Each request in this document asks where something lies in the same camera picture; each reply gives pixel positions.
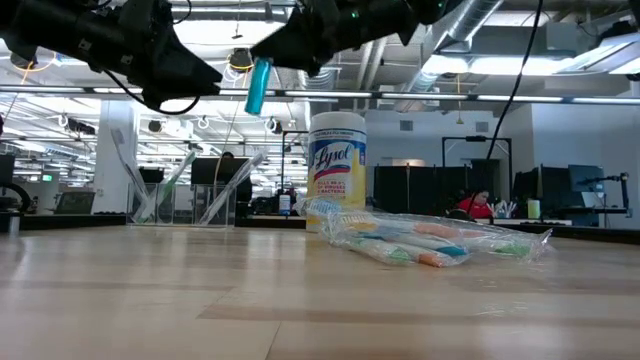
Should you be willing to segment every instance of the white column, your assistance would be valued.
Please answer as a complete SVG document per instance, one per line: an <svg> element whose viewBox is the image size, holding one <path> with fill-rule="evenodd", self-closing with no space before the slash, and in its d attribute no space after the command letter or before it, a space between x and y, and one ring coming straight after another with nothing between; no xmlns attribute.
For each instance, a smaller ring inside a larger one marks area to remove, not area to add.
<svg viewBox="0 0 640 360"><path fill-rule="evenodd" d="M131 102L102 101L93 185L96 192L93 213L127 211L127 194L131 179L118 157L111 137L110 129L115 127L122 131L126 153L135 157L139 123Z"/></svg>
<svg viewBox="0 0 640 360"><path fill-rule="evenodd" d="M640 97L640 82L631 82L631 96ZM633 131L634 138L633 148L631 149L631 158L635 160L635 167L629 175L630 179L627 183L629 189L629 206L633 208L633 228L640 228L640 106L633 107Z"/></svg>

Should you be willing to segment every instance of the blue object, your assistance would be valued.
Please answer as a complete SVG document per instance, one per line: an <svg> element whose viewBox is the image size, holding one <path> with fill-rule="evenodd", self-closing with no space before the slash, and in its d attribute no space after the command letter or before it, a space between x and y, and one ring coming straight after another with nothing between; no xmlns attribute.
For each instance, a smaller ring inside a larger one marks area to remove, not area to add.
<svg viewBox="0 0 640 360"><path fill-rule="evenodd" d="M436 251L453 257L467 255L467 252L463 248L458 246L445 246L437 248Z"/></svg>
<svg viewBox="0 0 640 360"><path fill-rule="evenodd" d="M244 111L251 115L260 115L264 95L269 86L269 75L271 74L271 61L269 59L257 58L251 76L251 86Z"/></svg>

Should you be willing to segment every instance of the lysol wipes container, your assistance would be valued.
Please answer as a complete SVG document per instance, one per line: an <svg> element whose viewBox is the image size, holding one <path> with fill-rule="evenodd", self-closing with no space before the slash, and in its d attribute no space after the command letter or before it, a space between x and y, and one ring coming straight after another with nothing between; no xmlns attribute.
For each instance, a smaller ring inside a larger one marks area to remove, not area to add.
<svg viewBox="0 0 640 360"><path fill-rule="evenodd" d="M364 209L367 134L364 118L327 112L311 118L307 197L332 198ZM307 214L307 231L318 232L322 219Z"/></svg>

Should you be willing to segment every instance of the wall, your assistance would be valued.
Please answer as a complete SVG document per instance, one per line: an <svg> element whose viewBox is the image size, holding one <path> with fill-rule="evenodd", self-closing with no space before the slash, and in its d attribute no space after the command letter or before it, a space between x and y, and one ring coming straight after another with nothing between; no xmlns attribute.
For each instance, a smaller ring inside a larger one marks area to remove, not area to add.
<svg viewBox="0 0 640 360"><path fill-rule="evenodd" d="M620 96L630 96L629 92ZM501 134L514 141L514 172L545 166L602 166L605 175L628 172L630 206L640 211L640 118L626 106L534 104L510 113ZM608 206L622 206L620 183L606 182ZM640 228L640 217L609 217L613 228Z"/></svg>
<svg viewBox="0 0 640 360"><path fill-rule="evenodd" d="M524 105L510 112L502 122L500 136L512 139L513 175L517 172L526 172L535 165L533 156L533 110L531 105ZM502 193L506 194L509 188L509 167L502 162L500 172L502 174Z"/></svg>
<svg viewBox="0 0 640 360"><path fill-rule="evenodd" d="M442 138L447 136L491 137L497 123L491 112L462 112L464 124L457 124L458 113L446 115L440 112L397 113L395 111L367 112L367 195L373 194L373 174L376 165L390 166L392 159L420 159L426 166L442 165ZM400 120L412 120L413 131L400 131ZM489 132L476 133L476 122L489 123ZM469 159L484 159L489 143L467 143L449 140L447 142L447 166L469 164ZM492 158L503 159L507 156L496 147Z"/></svg>
<svg viewBox="0 0 640 360"><path fill-rule="evenodd" d="M535 104L533 107L536 165L566 167L601 165L602 134L619 106Z"/></svg>

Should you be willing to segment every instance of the pillar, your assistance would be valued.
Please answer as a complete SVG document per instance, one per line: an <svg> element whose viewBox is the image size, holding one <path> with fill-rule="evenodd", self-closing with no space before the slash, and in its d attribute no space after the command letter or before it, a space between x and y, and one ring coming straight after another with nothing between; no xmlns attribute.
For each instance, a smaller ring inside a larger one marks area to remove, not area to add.
<svg viewBox="0 0 640 360"><path fill-rule="evenodd" d="M96 150L96 170L93 213L127 212L127 199L131 179L127 174L110 129L119 129L123 135L124 156L135 159L138 146L139 122L130 101L102 101L98 129L98 147Z"/></svg>

